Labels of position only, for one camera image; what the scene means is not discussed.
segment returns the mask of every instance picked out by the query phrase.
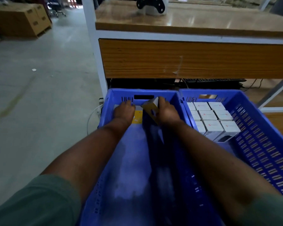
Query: person's left hand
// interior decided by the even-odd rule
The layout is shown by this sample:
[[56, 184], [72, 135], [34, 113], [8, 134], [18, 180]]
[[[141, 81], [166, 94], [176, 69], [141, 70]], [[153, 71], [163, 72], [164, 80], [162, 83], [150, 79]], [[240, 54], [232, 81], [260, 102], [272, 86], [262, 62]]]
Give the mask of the person's left hand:
[[114, 118], [122, 119], [126, 125], [130, 126], [135, 113], [135, 105], [131, 105], [131, 101], [122, 102], [114, 109]]

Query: gray floor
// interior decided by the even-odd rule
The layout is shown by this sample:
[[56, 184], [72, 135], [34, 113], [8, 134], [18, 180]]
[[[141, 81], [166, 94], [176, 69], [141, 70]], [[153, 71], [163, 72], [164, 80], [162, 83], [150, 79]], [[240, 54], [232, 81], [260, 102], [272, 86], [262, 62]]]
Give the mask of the gray floor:
[[37, 40], [0, 42], [0, 204], [86, 136], [102, 96], [83, 9], [65, 13]]

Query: stack of cardboard boxes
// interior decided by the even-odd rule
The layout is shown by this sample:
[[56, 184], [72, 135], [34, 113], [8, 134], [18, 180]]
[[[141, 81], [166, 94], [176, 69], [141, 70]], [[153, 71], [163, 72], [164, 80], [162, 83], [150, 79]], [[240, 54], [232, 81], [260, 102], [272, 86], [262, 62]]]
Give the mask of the stack of cardboard boxes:
[[51, 28], [41, 4], [10, 3], [0, 5], [0, 34], [11, 37], [37, 37]]
[[198, 131], [208, 139], [223, 143], [240, 132], [221, 102], [188, 102], [188, 106]]

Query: finger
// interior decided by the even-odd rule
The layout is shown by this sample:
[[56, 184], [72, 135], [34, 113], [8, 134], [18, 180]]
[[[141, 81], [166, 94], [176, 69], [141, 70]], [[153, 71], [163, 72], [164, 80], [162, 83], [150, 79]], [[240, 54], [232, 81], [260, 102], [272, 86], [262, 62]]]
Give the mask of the finger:
[[159, 97], [158, 98], [158, 106], [159, 106], [159, 108], [163, 108], [165, 106], [165, 104], [166, 104], [166, 101], [165, 101], [164, 97]]

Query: white box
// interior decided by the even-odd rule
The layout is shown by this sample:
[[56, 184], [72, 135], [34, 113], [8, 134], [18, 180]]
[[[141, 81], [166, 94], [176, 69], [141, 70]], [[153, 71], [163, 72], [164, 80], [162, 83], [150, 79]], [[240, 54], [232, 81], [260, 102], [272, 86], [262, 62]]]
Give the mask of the white box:
[[196, 111], [196, 108], [195, 108], [193, 102], [187, 102], [187, 104], [189, 106], [190, 111]]
[[219, 121], [232, 121], [233, 117], [227, 110], [214, 110]]
[[198, 128], [198, 132], [204, 135], [206, 133], [206, 129], [204, 127], [203, 122], [202, 121], [195, 121], [195, 123], [196, 123], [196, 126]]
[[194, 102], [196, 110], [211, 110], [207, 102]]
[[217, 117], [213, 110], [199, 110], [198, 112], [201, 119], [204, 121], [217, 120]]
[[204, 136], [210, 140], [216, 139], [216, 137], [224, 132], [220, 121], [203, 121], [203, 123], [206, 129]]
[[194, 121], [201, 121], [198, 111], [191, 110], [191, 114], [192, 114]]
[[209, 102], [208, 104], [213, 110], [226, 110], [221, 102]]
[[241, 132], [234, 121], [220, 121], [220, 123], [223, 129], [225, 130], [225, 132], [219, 135], [214, 140], [214, 142], [217, 143], [227, 142], [228, 140], [236, 136], [239, 132]]

